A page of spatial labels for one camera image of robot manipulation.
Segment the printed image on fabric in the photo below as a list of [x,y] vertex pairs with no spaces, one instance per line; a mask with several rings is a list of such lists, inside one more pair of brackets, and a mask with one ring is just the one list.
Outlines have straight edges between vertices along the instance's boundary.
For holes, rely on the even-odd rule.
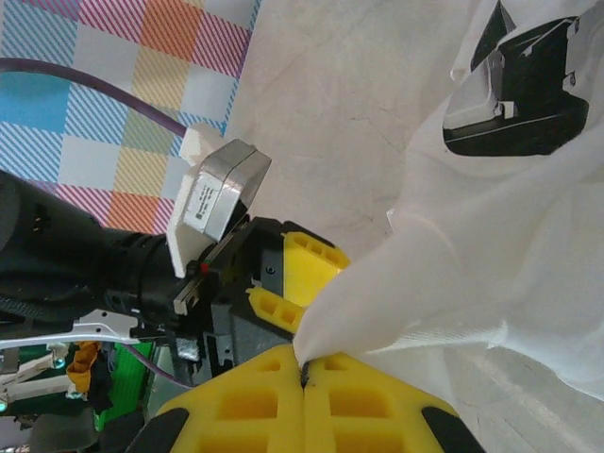
[[0,170],[104,227],[163,233],[188,168],[182,137],[69,80],[6,72],[1,59],[74,68],[184,126],[224,134],[259,8],[260,0],[0,0]]
[[604,2],[506,38],[515,30],[498,2],[472,73],[443,122],[449,151],[474,157],[547,156],[586,127],[604,52]]

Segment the colorful checkered cloth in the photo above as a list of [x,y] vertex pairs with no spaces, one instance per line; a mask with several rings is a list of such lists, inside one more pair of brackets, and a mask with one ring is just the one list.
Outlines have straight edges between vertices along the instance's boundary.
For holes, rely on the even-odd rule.
[[[0,55],[98,76],[184,125],[223,133],[260,0],[0,0]],[[182,139],[47,75],[0,74],[0,168],[94,214],[164,232]]]

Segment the white cloth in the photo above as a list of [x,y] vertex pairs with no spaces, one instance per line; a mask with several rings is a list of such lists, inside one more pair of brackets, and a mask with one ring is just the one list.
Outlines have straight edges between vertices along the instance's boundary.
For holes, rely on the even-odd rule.
[[[517,36],[596,1],[502,3]],[[452,71],[456,81],[468,76],[477,30],[494,6],[485,0],[478,7]],[[393,235],[309,307],[294,339],[298,361],[484,343],[532,357],[604,400],[601,62],[595,81],[583,132],[546,157],[448,152],[443,103],[406,152],[403,190],[390,213]]]

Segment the black cable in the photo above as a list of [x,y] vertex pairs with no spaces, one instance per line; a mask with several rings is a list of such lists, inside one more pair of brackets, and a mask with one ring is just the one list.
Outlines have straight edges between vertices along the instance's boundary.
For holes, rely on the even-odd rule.
[[146,104],[138,97],[111,85],[105,80],[101,80],[94,75],[82,73],[77,69],[36,59],[0,59],[0,73],[45,74],[47,76],[70,80],[121,102],[125,106],[138,111],[141,115],[146,116],[158,125],[165,127],[180,137],[184,137],[185,132],[187,131],[187,127],[169,117],[161,110]]

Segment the purple cable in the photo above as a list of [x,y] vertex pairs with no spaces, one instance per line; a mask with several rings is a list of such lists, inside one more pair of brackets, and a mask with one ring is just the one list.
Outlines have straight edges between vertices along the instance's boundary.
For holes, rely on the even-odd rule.
[[121,102],[125,106],[138,111],[141,115],[146,116],[158,125],[165,127],[180,137],[184,137],[185,132],[187,131],[187,127],[173,118],[170,118],[164,112],[144,103],[138,97],[133,96],[129,92],[125,92],[94,75],[82,73],[77,69],[36,59],[0,59],[0,73],[36,73],[70,80],[79,85],[97,90],[98,92]]
[[132,354],[140,363],[142,363],[145,367],[147,367],[149,369],[149,371],[152,371],[153,373],[155,373],[158,376],[161,376],[162,378],[168,379],[170,382],[177,385],[178,387],[182,387],[183,389],[190,390],[193,388],[193,386],[180,382],[178,379],[176,379],[170,373],[163,371],[155,363],[153,363],[151,360],[149,360],[147,357],[145,357],[143,354],[141,354],[139,351],[137,351],[130,344],[122,344],[122,347],[126,351],[128,351],[130,354]]

